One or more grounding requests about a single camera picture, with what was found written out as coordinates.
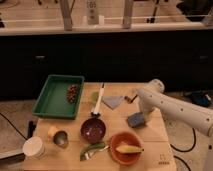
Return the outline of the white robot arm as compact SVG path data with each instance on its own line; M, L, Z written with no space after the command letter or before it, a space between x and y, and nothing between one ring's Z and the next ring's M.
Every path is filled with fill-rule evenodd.
M153 79L136 90L143 114L149 115L155 108L178 119L210 138L210 149L203 171L213 171L213 110L182 101L164 94L165 86L159 79Z

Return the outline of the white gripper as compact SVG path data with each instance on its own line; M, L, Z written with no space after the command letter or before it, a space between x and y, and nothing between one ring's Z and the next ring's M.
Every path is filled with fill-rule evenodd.
M154 107L149 103L145 103L144 101L139 101L139 109L144 114L143 115L143 126L146 126L152 119L151 112L154 111Z

